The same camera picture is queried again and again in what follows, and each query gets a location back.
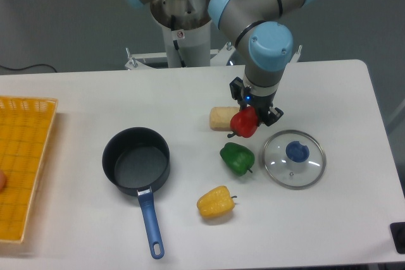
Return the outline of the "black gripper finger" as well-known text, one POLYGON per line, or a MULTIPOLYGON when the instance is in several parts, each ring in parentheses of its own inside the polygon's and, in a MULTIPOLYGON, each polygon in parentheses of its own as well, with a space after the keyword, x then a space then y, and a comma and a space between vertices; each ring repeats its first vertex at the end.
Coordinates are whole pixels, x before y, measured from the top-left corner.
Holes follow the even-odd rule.
POLYGON ((229 84, 230 86, 230 93, 232 96, 232 99, 237 101, 238 105, 243 106, 244 105, 244 99, 242 96, 244 85, 243 81, 239 77, 235 77, 229 84))
POLYGON ((266 126, 271 126, 276 123, 283 115, 284 112, 277 107, 259 110, 259 118, 266 126))

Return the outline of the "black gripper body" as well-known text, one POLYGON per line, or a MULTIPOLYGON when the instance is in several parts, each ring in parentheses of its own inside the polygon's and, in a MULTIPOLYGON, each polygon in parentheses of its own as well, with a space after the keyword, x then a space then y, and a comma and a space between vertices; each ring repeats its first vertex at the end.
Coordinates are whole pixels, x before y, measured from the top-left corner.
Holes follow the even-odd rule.
POLYGON ((255 109, 256 114, 259 115, 260 109, 273 107, 274 96, 278 89, 277 84, 271 87, 259 87, 253 85, 248 79, 242 81, 244 85, 242 93, 244 105, 240 106, 240 110, 251 106, 255 109))

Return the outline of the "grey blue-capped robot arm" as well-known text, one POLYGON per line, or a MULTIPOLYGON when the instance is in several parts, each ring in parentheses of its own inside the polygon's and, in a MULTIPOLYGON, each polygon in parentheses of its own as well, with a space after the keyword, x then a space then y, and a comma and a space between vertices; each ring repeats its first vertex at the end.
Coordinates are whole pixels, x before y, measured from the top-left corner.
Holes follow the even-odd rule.
POLYGON ((273 106, 286 65, 292 58, 293 38, 278 20, 314 0, 127 0, 148 5, 161 27, 171 68, 207 66, 211 61, 210 34, 215 26, 245 60, 244 76, 230 84, 241 108, 252 107, 261 124, 282 116, 273 106))

